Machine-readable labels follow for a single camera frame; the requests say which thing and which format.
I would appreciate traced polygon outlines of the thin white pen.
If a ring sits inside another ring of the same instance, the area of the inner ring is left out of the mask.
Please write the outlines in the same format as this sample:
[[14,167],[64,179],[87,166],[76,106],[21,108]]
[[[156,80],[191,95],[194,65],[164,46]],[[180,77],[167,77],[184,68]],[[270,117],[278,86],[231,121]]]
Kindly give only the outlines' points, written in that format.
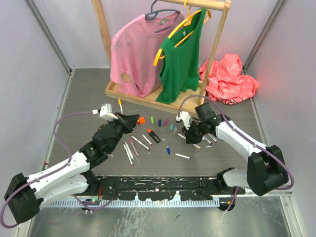
[[209,144],[209,145],[212,145],[212,142],[205,136],[203,136],[203,139]]

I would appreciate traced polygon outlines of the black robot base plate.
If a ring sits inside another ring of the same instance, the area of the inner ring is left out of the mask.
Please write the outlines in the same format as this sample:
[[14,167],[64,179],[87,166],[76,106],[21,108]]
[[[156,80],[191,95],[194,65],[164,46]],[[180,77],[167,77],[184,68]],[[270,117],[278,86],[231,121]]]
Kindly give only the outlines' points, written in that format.
[[108,176],[98,177],[87,191],[76,196],[100,196],[104,200],[212,200],[215,195],[232,195],[235,189],[217,184],[212,177]]

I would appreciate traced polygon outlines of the white pen pink tip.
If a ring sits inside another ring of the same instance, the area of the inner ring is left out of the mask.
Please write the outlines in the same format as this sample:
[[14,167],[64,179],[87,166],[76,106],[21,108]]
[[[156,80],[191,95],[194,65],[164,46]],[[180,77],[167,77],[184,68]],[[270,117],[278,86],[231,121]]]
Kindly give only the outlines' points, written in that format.
[[139,157],[139,153],[138,153],[138,151],[136,150],[136,147],[135,147],[135,145],[134,145],[133,141],[132,141],[132,140],[130,140],[130,143],[131,143],[131,146],[132,146],[132,148],[133,148],[133,150],[134,150],[134,152],[135,152],[136,156],[137,156],[137,157]]

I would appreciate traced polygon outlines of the white pen magenta tip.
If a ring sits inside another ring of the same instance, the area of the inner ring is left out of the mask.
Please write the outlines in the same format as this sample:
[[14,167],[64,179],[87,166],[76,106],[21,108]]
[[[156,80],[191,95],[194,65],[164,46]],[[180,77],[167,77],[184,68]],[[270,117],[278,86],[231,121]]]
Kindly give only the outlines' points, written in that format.
[[130,165],[131,165],[131,166],[134,166],[134,163],[133,163],[133,161],[132,161],[132,158],[131,158],[131,156],[130,156],[130,153],[129,153],[129,151],[128,151],[128,149],[127,149],[127,146],[126,146],[125,143],[123,143],[123,147],[124,147],[124,149],[125,149],[125,152],[126,152],[126,154],[127,154],[128,159],[129,159]]

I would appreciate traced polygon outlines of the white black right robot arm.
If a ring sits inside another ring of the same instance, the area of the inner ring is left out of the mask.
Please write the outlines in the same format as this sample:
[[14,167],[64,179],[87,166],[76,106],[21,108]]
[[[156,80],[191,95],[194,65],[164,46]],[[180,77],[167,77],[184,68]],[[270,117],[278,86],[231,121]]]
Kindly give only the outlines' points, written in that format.
[[258,196],[280,189],[288,183],[281,149],[258,142],[241,129],[224,113],[216,114],[208,103],[195,108],[197,118],[180,111],[176,121],[183,123],[182,132],[187,144],[198,144],[203,136],[213,135],[226,142],[246,161],[246,169],[228,168],[216,175],[216,187],[228,194],[234,187],[251,189]]

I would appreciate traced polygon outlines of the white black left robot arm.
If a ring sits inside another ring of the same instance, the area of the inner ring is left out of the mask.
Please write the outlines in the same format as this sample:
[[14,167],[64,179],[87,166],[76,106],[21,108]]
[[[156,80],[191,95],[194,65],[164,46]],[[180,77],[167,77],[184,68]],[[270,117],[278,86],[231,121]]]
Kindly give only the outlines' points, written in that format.
[[84,115],[99,115],[106,121],[93,134],[92,140],[68,158],[46,170],[24,176],[12,177],[4,195],[0,224],[11,229],[4,222],[4,212],[9,208],[16,224],[24,223],[36,216],[48,204],[66,196],[86,193],[95,195],[99,190],[98,178],[92,169],[103,163],[111,154],[124,134],[136,127],[138,114],[123,115],[101,110],[84,112]]

